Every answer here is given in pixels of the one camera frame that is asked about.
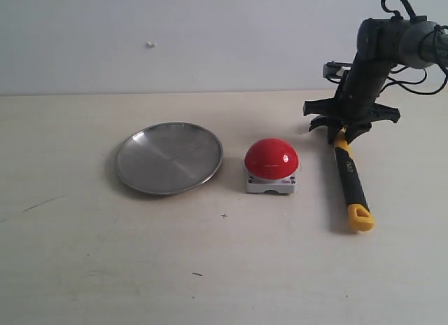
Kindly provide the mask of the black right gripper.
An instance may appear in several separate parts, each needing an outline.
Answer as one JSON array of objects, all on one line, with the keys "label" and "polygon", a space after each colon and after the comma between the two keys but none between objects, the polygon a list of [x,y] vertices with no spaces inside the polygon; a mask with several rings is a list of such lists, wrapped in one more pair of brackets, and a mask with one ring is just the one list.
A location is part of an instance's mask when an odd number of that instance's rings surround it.
[{"label": "black right gripper", "polygon": [[309,131],[326,127],[327,143],[333,145],[343,127],[346,127],[346,141],[352,142],[369,132],[372,122],[389,120],[397,123],[400,119],[397,108],[376,103],[384,84],[384,80],[342,81],[333,97],[306,101],[303,114],[315,115]]}]

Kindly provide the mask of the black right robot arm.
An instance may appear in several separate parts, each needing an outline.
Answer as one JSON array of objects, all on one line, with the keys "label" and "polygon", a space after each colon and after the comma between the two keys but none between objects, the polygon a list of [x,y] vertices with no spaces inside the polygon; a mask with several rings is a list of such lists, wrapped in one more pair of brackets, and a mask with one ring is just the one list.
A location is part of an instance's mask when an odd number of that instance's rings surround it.
[{"label": "black right robot arm", "polygon": [[323,77],[336,82],[331,98],[306,101],[304,115],[313,115],[310,130],[327,127],[332,144],[340,130],[348,142],[370,131],[373,122],[397,123],[396,108],[377,103],[386,80],[398,65],[424,70],[438,65],[447,71],[445,27],[425,20],[364,20],[358,30],[357,52],[351,64],[328,62]]}]

